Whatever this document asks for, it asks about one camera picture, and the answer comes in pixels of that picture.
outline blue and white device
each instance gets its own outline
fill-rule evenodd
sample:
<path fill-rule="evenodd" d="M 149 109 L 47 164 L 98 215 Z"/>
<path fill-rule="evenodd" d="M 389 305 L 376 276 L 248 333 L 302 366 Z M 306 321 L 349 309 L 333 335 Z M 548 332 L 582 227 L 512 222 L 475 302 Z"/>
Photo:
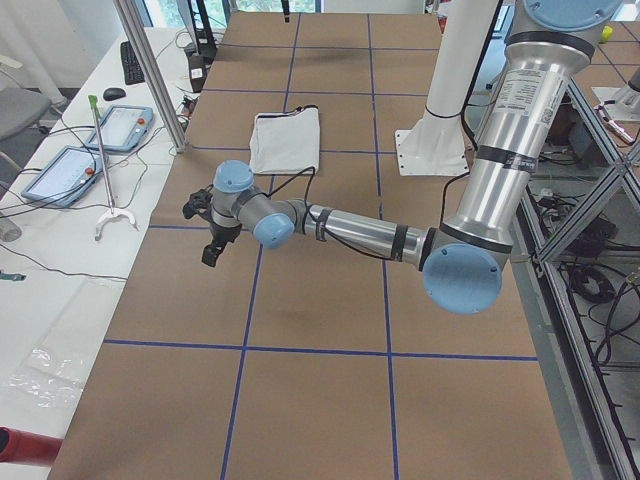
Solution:
<path fill-rule="evenodd" d="M 24 198 L 66 208 L 84 195 L 102 172 L 100 156 L 64 147 L 21 192 Z"/>
<path fill-rule="evenodd" d="M 149 107 L 111 105 L 100 120 L 105 152 L 130 152 L 145 136 L 152 121 L 153 110 Z M 98 150 L 95 132 L 89 137 L 87 147 Z"/>

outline chair seat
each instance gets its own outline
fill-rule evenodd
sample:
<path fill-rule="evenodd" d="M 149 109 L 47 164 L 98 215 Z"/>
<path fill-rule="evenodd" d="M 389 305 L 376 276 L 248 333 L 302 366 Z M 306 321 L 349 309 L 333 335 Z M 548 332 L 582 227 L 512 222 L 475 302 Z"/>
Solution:
<path fill-rule="evenodd" d="M 0 141 L 29 128 L 42 118 L 51 100 L 22 88 L 0 90 Z"/>

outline yellow object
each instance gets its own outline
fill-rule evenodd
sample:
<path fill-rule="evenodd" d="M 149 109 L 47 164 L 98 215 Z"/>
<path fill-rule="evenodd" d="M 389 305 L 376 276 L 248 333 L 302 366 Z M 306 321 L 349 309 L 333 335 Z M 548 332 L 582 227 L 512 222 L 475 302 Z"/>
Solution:
<path fill-rule="evenodd" d="M 613 28 L 611 28 L 609 25 L 606 25 L 602 29 L 602 35 L 600 35 L 600 43 L 607 43 L 611 38 L 611 35 L 613 35 Z"/>

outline office chair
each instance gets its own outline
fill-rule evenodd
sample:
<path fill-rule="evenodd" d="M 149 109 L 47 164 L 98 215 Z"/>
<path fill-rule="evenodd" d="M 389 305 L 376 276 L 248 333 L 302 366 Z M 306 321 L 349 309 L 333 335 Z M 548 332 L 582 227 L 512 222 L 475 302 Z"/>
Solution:
<path fill-rule="evenodd" d="M 17 60 L 0 55 L 0 66 L 20 68 L 22 64 Z M 13 79 L 6 72 L 0 72 Z M 22 87 L 5 87 L 0 90 L 0 142 L 13 137 L 32 125 L 40 126 L 40 119 L 51 107 L 51 100 L 38 92 L 32 92 Z M 9 155 L 0 150 L 0 158 L 18 172 L 22 167 Z"/>

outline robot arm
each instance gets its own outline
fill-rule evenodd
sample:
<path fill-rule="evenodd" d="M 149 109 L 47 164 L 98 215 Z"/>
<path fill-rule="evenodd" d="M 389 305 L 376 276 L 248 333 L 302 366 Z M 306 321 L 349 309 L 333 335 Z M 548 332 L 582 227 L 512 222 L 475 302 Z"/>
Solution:
<path fill-rule="evenodd" d="M 586 67 L 604 22 L 620 0 L 522 0 L 507 42 L 507 70 L 457 213 L 421 230 L 306 200 L 272 201 L 253 184 L 248 165 L 218 167 L 213 189 L 186 216 L 200 213 L 213 242 L 203 261 L 215 265 L 242 227 L 266 248 L 294 233 L 335 240 L 376 258 L 411 263 L 427 293 L 455 313 L 476 313 L 497 298 L 513 246 L 508 228 L 572 75 Z"/>

